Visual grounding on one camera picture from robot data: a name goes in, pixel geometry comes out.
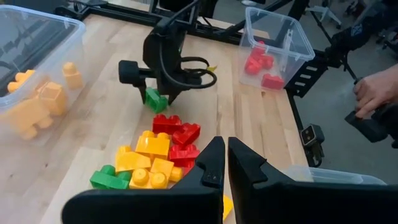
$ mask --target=green block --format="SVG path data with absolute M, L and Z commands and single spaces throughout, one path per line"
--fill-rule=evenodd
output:
M 145 91 L 145 104 L 155 113 L 160 113 L 167 107 L 167 98 L 161 96 L 157 90 L 147 88 Z
M 95 189 L 128 189 L 131 174 L 121 172 L 115 176 L 115 168 L 111 165 L 105 165 L 101 171 L 95 171 L 90 178 L 91 185 Z

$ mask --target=wooden table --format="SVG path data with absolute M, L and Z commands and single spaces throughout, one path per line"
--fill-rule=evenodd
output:
M 118 3 L 148 8 L 126 0 Z M 135 147 L 143 130 L 151 129 L 154 113 L 142 104 L 137 89 L 119 83 L 118 62 L 136 60 L 144 67 L 142 43 L 152 28 L 100 16 L 89 16 L 84 22 L 91 81 L 45 147 L 2 148 L 0 223 L 60 223 L 63 204 L 90 189 L 88 180 L 94 170 L 114 164 L 120 145 Z M 211 88 L 183 92 L 165 113 L 201 125 L 199 149 L 214 136 L 225 141 L 237 136 L 278 169 L 306 166 L 286 92 L 240 84 L 237 49 L 188 36 L 183 56 L 203 57 L 217 65 L 218 82 Z M 153 80 L 147 84 L 155 87 Z M 224 193 L 231 197 L 227 169 Z M 226 223 L 235 223 L 233 211 Z

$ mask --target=plastic bin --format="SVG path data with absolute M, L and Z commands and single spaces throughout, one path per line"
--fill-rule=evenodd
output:
M 336 184 L 378 184 L 386 185 L 382 180 L 370 175 L 340 172 L 312 167 L 290 166 L 283 173 L 296 181 Z
M 240 81 L 280 90 L 315 53 L 300 23 L 277 13 L 246 8 L 239 46 Z
M 84 23 L 0 6 L 0 141 L 45 142 L 87 82 Z

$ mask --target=floor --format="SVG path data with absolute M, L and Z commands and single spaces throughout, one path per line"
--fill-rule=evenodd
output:
M 6 0 L 6 2 L 51 12 L 53 7 L 63 1 L 40 0 L 34 1 L 34 4 L 26 0 Z M 291 5 L 290 3 L 277 12 L 287 14 Z M 335 1 L 332 5 L 332 10 L 343 21 L 343 28 L 353 23 L 352 18 L 342 16 L 346 6 L 347 2 L 339 1 Z M 244 19 L 244 10 L 245 6 L 237 0 L 219 0 L 214 19 L 237 23 Z M 302 16 L 300 23 L 314 49 L 324 50 L 329 46 L 311 15 Z M 338 32 L 336 25 L 328 19 L 325 19 L 323 24 L 329 34 Z M 364 47 L 350 53 L 349 64 L 357 76 L 365 77 L 397 63 L 390 50 L 381 51 L 380 48 L 381 46 L 376 45 L 372 39 Z M 342 68 L 331 68 L 304 98 L 296 98 L 304 126 L 313 123 L 323 128 L 326 140 L 322 144 L 325 158 L 321 168 L 372 175 L 388 184 L 398 184 L 398 175 L 395 172 L 398 170 L 396 160 L 398 150 L 390 147 L 391 139 L 371 144 L 344 121 L 344 117 L 355 105 L 352 87 L 353 80 L 347 72 Z

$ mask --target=person's hand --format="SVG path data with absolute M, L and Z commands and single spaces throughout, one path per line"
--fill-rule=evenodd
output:
M 398 72 L 385 70 L 363 78 L 355 87 L 354 92 L 358 104 L 356 117 L 364 118 L 379 106 L 397 101 L 398 99 Z

